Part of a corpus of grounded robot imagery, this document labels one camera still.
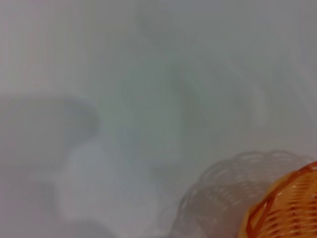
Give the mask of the orange woven plastic basket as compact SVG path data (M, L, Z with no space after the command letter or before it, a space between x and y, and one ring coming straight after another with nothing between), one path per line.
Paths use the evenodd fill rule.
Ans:
M317 161L273 183L237 238L317 238Z

